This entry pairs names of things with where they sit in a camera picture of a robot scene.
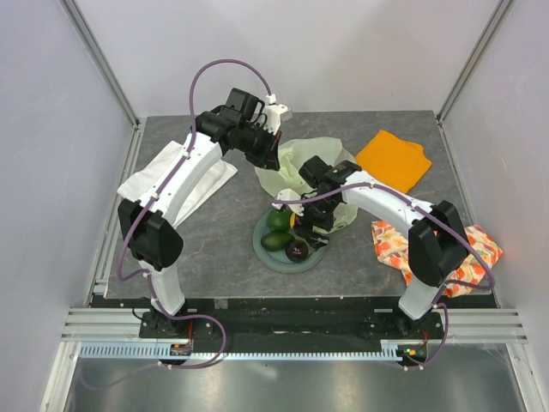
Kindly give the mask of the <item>dark purple plum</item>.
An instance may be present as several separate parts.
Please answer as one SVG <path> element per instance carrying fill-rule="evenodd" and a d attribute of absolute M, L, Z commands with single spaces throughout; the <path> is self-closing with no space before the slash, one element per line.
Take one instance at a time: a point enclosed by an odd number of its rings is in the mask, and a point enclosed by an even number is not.
<path fill-rule="evenodd" d="M 285 253 L 287 258 L 294 263 L 304 262 L 310 255 L 307 243 L 301 239 L 290 242 L 285 249 Z"/>

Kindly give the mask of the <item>light green plastic bag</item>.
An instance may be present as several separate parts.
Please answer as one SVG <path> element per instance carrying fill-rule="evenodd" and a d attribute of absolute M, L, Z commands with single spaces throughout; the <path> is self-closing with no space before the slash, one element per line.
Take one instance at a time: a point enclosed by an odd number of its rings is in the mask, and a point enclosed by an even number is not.
<path fill-rule="evenodd" d="M 316 201 L 328 199 L 335 202 L 335 224 L 330 233 L 353 223 L 358 208 L 344 202 L 339 189 L 346 178 L 359 170 L 354 158 L 343 148 L 341 139 L 321 136 L 309 139 L 293 139 L 278 148 L 279 170 L 256 169 L 260 186 L 272 197 L 278 197 L 286 189 L 293 194 L 291 200 Z M 298 216 L 296 227 L 302 226 Z"/>

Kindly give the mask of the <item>dark green avocado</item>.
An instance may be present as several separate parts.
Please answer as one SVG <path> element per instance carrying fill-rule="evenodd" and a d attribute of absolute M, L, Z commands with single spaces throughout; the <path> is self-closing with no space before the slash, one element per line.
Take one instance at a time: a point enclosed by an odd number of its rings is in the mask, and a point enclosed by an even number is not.
<path fill-rule="evenodd" d="M 265 251 L 277 252 L 285 250 L 294 240 L 290 233 L 274 231 L 262 236 L 260 243 Z"/>

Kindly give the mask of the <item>green lime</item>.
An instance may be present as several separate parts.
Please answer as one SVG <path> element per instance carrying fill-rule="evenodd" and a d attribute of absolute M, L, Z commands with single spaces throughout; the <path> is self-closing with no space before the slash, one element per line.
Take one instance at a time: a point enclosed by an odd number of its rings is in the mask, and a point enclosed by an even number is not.
<path fill-rule="evenodd" d="M 286 232 L 290 228 L 293 212 L 289 209 L 273 209 L 268 214 L 267 225 L 272 232 Z"/>

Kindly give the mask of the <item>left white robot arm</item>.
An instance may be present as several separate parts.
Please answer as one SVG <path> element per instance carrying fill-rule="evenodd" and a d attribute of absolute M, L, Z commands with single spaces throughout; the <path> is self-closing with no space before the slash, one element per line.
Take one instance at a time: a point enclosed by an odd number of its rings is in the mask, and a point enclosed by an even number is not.
<path fill-rule="evenodd" d="M 226 103 L 197 116 L 175 158 L 136 200 L 123 198 L 118 219 L 124 246 L 151 287 L 153 307 L 162 312 L 158 326 L 169 337 L 182 336 L 188 317 L 179 285 L 177 260 L 184 241 L 177 215 L 206 172 L 229 150 L 238 150 L 255 167 L 278 170 L 281 123 L 291 116 L 274 95 L 265 100 L 243 90 L 231 90 Z"/>

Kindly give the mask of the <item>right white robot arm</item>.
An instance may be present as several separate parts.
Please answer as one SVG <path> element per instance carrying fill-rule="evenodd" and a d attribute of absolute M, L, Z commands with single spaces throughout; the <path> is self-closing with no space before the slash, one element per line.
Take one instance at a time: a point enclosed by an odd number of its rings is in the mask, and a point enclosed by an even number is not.
<path fill-rule="evenodd" d="M 423 329 L 423 317 L 443 281 L 468 256 L 467 235 L 454 204 L 432 204 L 405 195 L 351 161 L 332 167 L 314 156 L 299 169 L 299 176 L 318 197 L 303 206 L 295 226 L 311 247 L 328 244 L 326 233 L 335 227 L 335 209 L 344 203 L 387 222 L 408 241 L 412 276 L 392 324 L 399 336 L 415 336 Z"/>

